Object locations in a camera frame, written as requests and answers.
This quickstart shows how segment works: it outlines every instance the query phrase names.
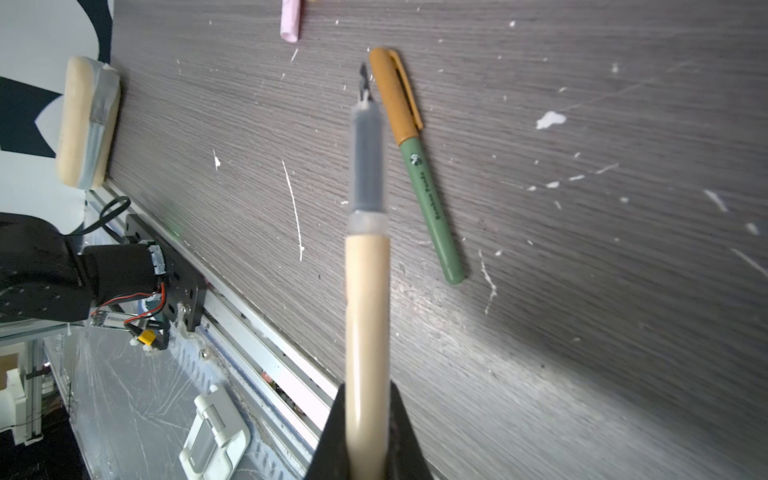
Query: transparent plastic sheet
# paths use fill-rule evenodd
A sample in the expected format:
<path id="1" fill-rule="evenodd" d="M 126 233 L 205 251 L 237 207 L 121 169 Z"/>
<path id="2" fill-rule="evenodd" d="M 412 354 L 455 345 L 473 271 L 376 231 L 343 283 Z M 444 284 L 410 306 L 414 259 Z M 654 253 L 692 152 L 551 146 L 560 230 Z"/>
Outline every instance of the transparent plastic sheet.
<path id="1" fill-rule="evenodd" d="M 86 223 L 98 218 L 86 208 Z M 86 245 L 112 243 L 101 230 Z M 232 478 L 300 478 L 254 423 L 230 388 L 217 353 L 197 334 L 173 329 L 168 348 L 145 352 L 130 333 L 93 326 L 44 340 L 51 368 L 70 412 L 70 423 L 92 478 L 186 478 L 179 452 L 195 415 L 194 398 L 213 383 L 224 385 L 249 427 L 251 441 Z"/>

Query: white paint splatter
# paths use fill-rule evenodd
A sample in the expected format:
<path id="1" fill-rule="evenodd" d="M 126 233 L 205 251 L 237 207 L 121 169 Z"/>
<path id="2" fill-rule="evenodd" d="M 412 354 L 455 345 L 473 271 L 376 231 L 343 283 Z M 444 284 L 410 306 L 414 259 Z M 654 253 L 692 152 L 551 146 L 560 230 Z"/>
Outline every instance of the white paint splatter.
<path id="1" fill-rule="evenodd" d="M 221 167 L 221 162 L 219 161 L 219 157 L 216 156 L 216 150 L 211 148 L 211 150 L 214 151 L 214 166 L 216 167 L 216 171 L 219 171 L 219 167 Z"/>
<path id="2" fill-rule="evenodd" d="M 744 260 L 747 262 L 752 268 L 757 270 L 758 272 L 762 273 L 764 277 L 768 278 L 768 272 L 766 272 L 766 269 L 762 268 L 760 265 L 757 264 L 755 260 L 752 260 L 747 255 L 742 253 L 740 250 L 736 250 L 735 248 L 730 249 L 730 251 L 734 252 L 741 260 Z"/>
<path id="3" fill-rule="evenodd" d="M 598 174 L 598 175 L 604 174 L 605 172 L 607 172 L 609 170 L 613 170 L 614 168 L 617 168 L 618 166 L 619 166 L 619 164 L 610 164 L 607 167 L 602 167 L 600 170 L 596 171 L 595 173 Z"/>
<path id="4" fill-rule="evenodd" d="M 286 173 L 286 182 L 288 183 L 288 191 L 290 192 L 290 200 L 293 202 L 293 215 L 296 216 L 296 232 L 299 234 L 299 261 L 303 261 L 304 258 L 304 246 L 301 244 L 301 227 L 299 226 L 299 211 L 296 209 L 296 198 L 293 196 L 293 188 L 290 186 L 290 177 L 288 176 L 288 169 L 286 168 L 285 160 L 283 162 L 283 171 Z"/>
<path id="5" fill-rule="evenodd" d="M 493 283 L 493 280 L 491 280 L 491 276 L 488 275 L 488 271 L 485 269 L 485 261 L 482 259 L 482 250 L 478 250 L 478 255 L 480 256 L 480 270 L 482 270 L 482 274 L 485 276 L 485 281 L 491 286 L 491 294 L 488 295 L 488 303 L 485 305 L 485 315 L 488 315 L 488 309 L 491 308 L 493 297 L 498 296 L 498 289 Z"/>
<path id="6" fill-rule="evenodd" d="M 728 207 L 725 206 L 725 202 L 723 202 L 720 197 L 717 196 L 716 193 L 714 193 L 712 190 L 705 190 L 704 194 L 707 195 L 710 200 L 712 200 L 715 205 L 717 205 L 717 208 L 720 209 L 721 212 L 727 212 Z"/>
<path id="7" fill-rule="evenodd" d="M 544 117 L 541 117 L 536 121 L 536 130 L 541 130 L 542 128 L 549 128 L 552 125 L 562 125 L 565 123 L 567 118 L 563 114 L 559 114 L 556 111 L 548 111 L 544 114 Z"/>
<path id="8" fill-rule="evenodd" d="M 499 182 L 503 183 L 504 185 L 509 185 L 510 187 L 519 188 L 520 190 L 522 190 L 524 188 L 522 185 L 513 184 L 511 182 L 505 182 L 503 180 L 499 180 Z"/>

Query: black cable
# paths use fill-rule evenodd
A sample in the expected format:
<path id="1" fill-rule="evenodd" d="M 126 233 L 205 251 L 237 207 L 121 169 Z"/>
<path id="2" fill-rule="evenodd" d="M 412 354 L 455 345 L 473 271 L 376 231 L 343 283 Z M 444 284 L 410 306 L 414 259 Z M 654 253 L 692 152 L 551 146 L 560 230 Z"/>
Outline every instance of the black cable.
<path id="1" fill-rule="evenodd" d="M 106 214 L 107 210 L 109 210 L 110 208 L 112 208 L 115 205 L 119 204 L 120 202 L 123 202 L 123 204 L 120 205 L 119 207 L 115 208 L 114 210 L 112 210 L 108 214 Z M 99 216 L 98 216 L 98 220 L 96 220 L 94 223 L 92 223 L 91 225 L 89 225 L 89 226 L 87 226 L 87 227 L 85 227 L 83 229 L 78 228 L 74 232 L 70 233 L 68 235 L 68 237 L 79 237 L 81 235 L 85 235 L 86 233 L 90 233 L 90 232 L 96 231 L 96 230 L 98 230 L 98 229 L 100 229 L 102 227 L 107 231 L 107 233 L 110 234 L 110 236 L 112 236 L 112 238 L 120 237 L 117 234 L 117 232 L 115 232 L 110 227 L 108 227 L 107 224 L 110 223 L 115 218 L 119 217 L 130 206 L 131 206 L 131 199 L 130 198 L 128 198 L 128 197 L 126 197 L 124 195 L 121 195 L 119 197 L 115 197 L 115 198 L 112 199 L 111 202 L 109 202 L 108 204 L 104 205 L 104 208 L 101 209 L 101 212 L 99 213 Z M 119 240 L 120 243 L 123 243 L 122 237 L 120 237 L 120 238 L 121 238 Z"/>
<path id="2" fill-rule="evenodd" d="M 41 418 L 43 418 L 43 415 L 40 415 L 39 417 L 36 417 L 36 418 L 30 420 L 29 422 L 17 423 L 16 425 L 6 425 L 6 426 L 0 428 L 0 432 L 4 432 L 5 429 L 13 429 L 14 427 L 20 427 L 22 425 L 29 425 L 30 423 L 34 422 L 35 420 L 39 420 Z"/>

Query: gray wood-grain surface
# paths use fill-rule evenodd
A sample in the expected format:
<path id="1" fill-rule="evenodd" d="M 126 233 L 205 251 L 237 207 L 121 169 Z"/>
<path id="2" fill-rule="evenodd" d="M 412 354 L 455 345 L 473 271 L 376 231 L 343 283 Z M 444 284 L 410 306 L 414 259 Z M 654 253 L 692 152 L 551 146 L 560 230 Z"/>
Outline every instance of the gray wood-grain surface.
<path id="1" fill-rule="evenodd" d="M 277 0 L 116 3 L 110 175 L 340 379 L 349 107 L 399 49 L 468 273 L 387 132 L 392 376 L 443 475 L 766 478 L 765 2 L 319 0 L 298 45 Z"/>

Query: cream pen barrel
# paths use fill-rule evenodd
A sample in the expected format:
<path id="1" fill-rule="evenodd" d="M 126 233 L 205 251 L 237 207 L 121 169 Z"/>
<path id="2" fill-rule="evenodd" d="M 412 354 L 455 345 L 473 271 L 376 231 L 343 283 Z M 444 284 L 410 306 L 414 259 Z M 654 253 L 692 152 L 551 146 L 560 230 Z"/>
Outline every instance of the cream pen barrel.
<path id="1" fill-rule="evenodd" d="M 360 73 L 346 238 L 346 447 L 352 480 L 380 480 L 389 442 L 389 216 L 382 114 L 365 65 Z"/>

